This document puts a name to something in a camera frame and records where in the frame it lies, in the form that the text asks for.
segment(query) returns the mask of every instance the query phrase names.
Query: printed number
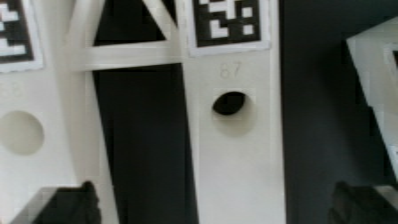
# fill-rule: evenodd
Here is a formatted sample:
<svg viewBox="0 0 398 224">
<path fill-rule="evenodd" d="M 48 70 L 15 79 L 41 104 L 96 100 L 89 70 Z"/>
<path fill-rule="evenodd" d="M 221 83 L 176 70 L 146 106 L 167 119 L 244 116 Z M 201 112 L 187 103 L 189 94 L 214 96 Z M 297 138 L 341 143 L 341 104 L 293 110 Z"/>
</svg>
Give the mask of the printed number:
<svg viewBox="0 0 398 224">
<path fill-rule="evenodd" d="M 238 77 L 240 66 L 242 66 L 240 61 L 237 61 L 233 63 L 222 63 L 222 65 L 221 65 L 221 77 L 224 79 Z"/>
</svg>

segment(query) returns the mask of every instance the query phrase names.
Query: dark gap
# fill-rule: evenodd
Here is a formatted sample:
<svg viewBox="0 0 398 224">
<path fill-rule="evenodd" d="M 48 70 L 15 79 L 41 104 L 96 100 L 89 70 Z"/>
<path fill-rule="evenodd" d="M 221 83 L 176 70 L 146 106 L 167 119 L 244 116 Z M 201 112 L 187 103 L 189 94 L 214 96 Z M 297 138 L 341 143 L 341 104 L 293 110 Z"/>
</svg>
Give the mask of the dark gap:
<svg viewBox="0 0 398 224">
<path fill-rule="evenodd" d="M 359 76 L 356 77 L 356 104 L 357 105 L 366 105 L 366 97 L 365 97 L 365 91 L 363 91 Z"/>
<path fill-rule="evenodd" d="M 333 202 L 333 211 L 343 222 L 333 221 L 329 223 L 398 222 L 398 211 L 373 186 L 352 187 L 345 182 L 340 182 L 334 188 Z"/>
<path fill-rule="evenodd" d="M 398 66 L 398 51 L 393 52 L 393 55 L 395 55 L 395 65 Z"/>
<path fill-rule="evenodd" d="M 182 65 L 94 80 L 121 224 L 198 224 Z"/>
<path fill-rule="evenodd" d="M 350 55 L 350 49 L 347 45 L 347 41 L 341 41 L 341 65 L 352 64 L 352 55 Z"/>
<path fill-rule="evenodd" d="M 164 1 L 164 4 L 166 4 L 167 11 L 171 13 L 171 18 L 174 20 L 174 23 L 178 24 L 176 2 L 174 2 L 174 0 L 162 0 L 162 1 Z"/>
<path fill-rule="evenodd" d="M 166 40 L 142 1 L 107 0 L 94 46 Z"/>
<path fill-rule="evenodd" d="M 395 178 L 393 164 L 389 160 L 388 150 L 384 150 L 384 176 Z"/>
<path fill-rule="evenodd" d="M 379 133 L 379 126 L 377 126 L 377 117 L 372 107 L 368 108 L 370 112 L 370 136 L 375 136 Z"/>
</svg>

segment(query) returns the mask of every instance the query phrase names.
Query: white vertical board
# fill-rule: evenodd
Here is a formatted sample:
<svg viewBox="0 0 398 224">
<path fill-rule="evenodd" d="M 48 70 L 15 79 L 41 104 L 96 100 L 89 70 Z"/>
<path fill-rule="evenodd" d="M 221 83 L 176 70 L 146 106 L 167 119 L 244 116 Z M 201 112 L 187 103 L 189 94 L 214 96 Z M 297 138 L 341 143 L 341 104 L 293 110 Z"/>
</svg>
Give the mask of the white vertical board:
<svg viewBox="0 0 398 224">
<path fill-rule="evenodd" d="M 178 0 L 201 224 L 286 223 L 277 10 L 277 0 Z M 247 102 L 224 116 L 233 91 Z"/>
<path fill-rule="evenodd" d="M 15 49 L 0 56 L 2 224 L 16 217 L 32 223 L 57 187 L 86 181 L 96 186 L 103 223 L 118 223 L 93 78 L 70 66 L 73 7 L 73 0 L 0 4 L 7 35 L 18 40 L 13 30 L 29 32 L 25 42 L 7 40 L 0 46 Z"/>
</svg>

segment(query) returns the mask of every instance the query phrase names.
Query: round hole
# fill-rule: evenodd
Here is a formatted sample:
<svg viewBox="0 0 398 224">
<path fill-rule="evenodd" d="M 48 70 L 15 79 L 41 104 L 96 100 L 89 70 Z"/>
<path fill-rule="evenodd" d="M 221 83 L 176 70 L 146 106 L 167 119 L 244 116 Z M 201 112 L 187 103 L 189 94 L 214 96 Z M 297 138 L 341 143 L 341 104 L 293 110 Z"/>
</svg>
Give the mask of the round hole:
<svg viewBox="0 0 398 224">
<path fill-rule="evenodd" d="M 222 115 L 233 115 L 240 112 L 245 105 L 245 94 L 242 92 L 226 93 L 215 100 L 214 110 Z"/>
<path fill-rule="evenodd" d="M 0 142 L 6 148 L 22 155 L 34 154 L 45 142 L 41 122 L 34 115 L 15 111 L 0 119 Z"/>
</svg>

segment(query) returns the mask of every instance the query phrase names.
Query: gray circle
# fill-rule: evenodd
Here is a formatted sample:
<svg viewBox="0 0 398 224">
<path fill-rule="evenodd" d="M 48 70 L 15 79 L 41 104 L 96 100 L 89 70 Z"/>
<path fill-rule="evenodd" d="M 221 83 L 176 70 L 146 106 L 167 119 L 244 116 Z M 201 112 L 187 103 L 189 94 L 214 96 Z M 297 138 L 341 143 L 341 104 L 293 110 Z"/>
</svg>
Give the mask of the gray circle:
<svg viewBox="0 0 398 224">
<path fill-rule="evenodd" d="M 0 119 L 0 142 L 7 150 L 20 154 L 34 154 L 43 146 L 45 131 L 38 118 L 23 111 L 13 111 Z"/>
</svg>

